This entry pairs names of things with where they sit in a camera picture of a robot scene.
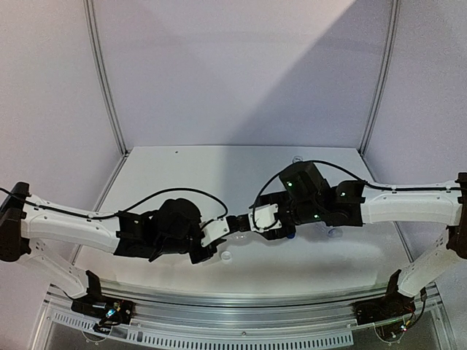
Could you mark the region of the clear white bottle cap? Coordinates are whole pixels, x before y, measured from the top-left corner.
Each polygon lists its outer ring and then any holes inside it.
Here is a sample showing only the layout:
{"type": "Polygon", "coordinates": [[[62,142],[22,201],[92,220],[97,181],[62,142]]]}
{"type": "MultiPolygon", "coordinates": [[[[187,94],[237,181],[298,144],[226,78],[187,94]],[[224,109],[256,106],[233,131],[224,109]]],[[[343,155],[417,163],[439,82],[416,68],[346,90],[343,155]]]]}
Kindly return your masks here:
{"type": "Polygon", "coordinates": [[[229,251],[223,251],[221,254],[220,254],[220,258],[223,262],[228,262],[228,261],[231,261],[232,259],[232,254],[229,252],[229,251]]]}

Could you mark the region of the crushed clear plastic bottle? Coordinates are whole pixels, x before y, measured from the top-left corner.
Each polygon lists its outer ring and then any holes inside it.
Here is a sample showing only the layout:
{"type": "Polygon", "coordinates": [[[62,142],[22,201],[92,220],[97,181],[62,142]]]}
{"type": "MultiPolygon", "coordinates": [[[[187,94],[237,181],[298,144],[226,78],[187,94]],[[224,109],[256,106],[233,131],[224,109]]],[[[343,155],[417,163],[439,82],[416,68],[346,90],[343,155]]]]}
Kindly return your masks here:
{"type": "Polygon", "coordinates": [[[315,225],[315,230],[323,238],[337,239],[344,235],[344,232],[340,227],[328,227],[324,222],[318,222],[315,225]]]}

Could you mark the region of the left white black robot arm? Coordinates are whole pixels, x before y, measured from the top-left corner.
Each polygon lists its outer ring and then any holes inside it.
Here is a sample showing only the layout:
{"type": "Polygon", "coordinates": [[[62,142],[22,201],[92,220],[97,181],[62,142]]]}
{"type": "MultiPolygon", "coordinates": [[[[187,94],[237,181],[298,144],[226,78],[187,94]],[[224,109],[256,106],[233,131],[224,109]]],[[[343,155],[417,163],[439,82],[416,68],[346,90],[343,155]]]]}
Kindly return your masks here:
{"type": "Polygon", "coordinates": [[[45,240],[88,246],[120,257],[150,262],[165,254],[188,254],[193,264],[210,259],[230,233],[225,215],[201,221],[198,207],[184,198],[168,199],[159,209],[135,214],[79,211],[32,195],[26,182],[5,190],[1,204],[1,261],[20,263],[46,275],[66,295],[79,299],[92,316],[108,311],[99,277],[75,268],[48,248],[45,240]]]}

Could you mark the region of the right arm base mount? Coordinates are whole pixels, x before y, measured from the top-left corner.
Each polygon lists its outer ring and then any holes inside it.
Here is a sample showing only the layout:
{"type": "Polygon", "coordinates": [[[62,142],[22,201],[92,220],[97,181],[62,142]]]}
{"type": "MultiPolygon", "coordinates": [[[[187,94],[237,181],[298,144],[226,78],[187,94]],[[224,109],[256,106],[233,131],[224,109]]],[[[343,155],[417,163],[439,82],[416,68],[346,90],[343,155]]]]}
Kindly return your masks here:
{"type": "Polygon", "coordinates": [[[390,276],[387,289],[382,297],[376,297],[368,300],[362,300],[352,303],[352,310],[357,319],[358,325],[369,324],[373,322],[382,322],[391,318],[410,315],[410,318],[403,326],[408,329],[415,325],[418,319],[424,314],[427,300],[426,288],[420,290],[420,299],[422,301],[422,310],[417,316],[414,297],[402,295],[398,289],[398,277],[401,270],[397,270],[390,276]]]}

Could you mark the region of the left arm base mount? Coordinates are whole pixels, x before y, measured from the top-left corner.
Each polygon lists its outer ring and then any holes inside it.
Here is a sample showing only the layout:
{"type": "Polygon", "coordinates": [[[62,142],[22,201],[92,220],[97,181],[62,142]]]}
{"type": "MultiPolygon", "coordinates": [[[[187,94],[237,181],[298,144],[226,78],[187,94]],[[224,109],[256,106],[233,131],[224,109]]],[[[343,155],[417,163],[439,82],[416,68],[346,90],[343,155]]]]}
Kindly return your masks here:
{"type": "Polygon", "coordinates": [[[85,295],[72,298],[71,310],[97,319],[93,330],[98,333],[108,333],[111,327],[130,324],[135,303],[131,300],[103,295],[99,277],[91,271],[86,271],[85,274],[88,278],[85,295]]]}

